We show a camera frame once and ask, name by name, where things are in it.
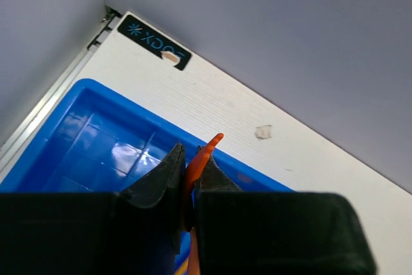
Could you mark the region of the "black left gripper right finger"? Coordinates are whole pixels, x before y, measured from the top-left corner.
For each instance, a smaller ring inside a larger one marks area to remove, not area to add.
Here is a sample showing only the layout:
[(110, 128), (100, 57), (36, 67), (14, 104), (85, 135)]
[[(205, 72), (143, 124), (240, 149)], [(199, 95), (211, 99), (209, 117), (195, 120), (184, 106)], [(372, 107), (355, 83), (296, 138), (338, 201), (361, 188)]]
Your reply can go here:
[(375, 274), (359, 217), (335, 193), (245, 191), (210, 158), (194, 184), (202, 274)]

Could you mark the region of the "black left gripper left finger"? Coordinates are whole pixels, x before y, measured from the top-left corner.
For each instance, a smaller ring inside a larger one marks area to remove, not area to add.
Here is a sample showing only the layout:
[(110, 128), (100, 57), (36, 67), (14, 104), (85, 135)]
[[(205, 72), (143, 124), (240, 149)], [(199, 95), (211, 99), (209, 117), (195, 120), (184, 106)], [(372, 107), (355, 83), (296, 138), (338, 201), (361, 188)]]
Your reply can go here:
[(120, 192), (3, 193), (2, 274), (172, 274), (185, 148)]

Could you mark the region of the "red-orange plastic fork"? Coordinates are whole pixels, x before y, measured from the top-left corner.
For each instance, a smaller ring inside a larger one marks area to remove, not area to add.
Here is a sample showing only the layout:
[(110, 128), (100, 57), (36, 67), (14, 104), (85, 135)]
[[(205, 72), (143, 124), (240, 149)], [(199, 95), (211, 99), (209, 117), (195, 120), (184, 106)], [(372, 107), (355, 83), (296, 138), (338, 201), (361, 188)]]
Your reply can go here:
[(188, 257), (187, 274), (200, 274), (200, 263), (198, 254), (198, 243), (196, 239), (196, 231), (189, 219), (189, 205), (192, 204), (191, 194), (194, 189), (194, 183), (201, 177), (207, 162), (209, 161), (214, 148), (223, 139), (224, 134), (218, 133), (210, 140), (203, 148), (199, 150), (196, 156), (191, 160), (186, 167), (183, 176), (183, 192), (182, 192), (182, 229), (190, 232), (191, 248)]

